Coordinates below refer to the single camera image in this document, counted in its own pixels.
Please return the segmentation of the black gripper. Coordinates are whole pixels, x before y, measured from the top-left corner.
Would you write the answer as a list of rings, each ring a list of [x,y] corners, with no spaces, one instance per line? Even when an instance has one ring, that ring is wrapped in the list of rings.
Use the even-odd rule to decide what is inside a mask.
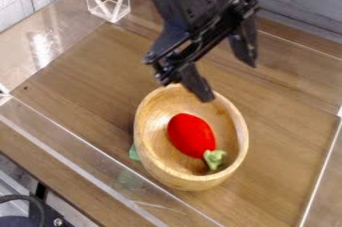
[[[196,62],[228,40],[240,61],[257,67],[258,0],[152,0],[164,30],[145,62],[156,68],[158,81],[181,83],[204,102],[216,99]]]

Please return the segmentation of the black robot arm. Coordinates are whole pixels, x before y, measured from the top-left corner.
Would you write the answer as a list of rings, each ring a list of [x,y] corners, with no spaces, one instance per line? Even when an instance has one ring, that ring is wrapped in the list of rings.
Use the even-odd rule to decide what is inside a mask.
[[[161,84],[180,83],[204,102],[216,99],[196,62],[228,40],[236,57],[257,66],[258,0],[152,0],[164,31],[146,56]]]

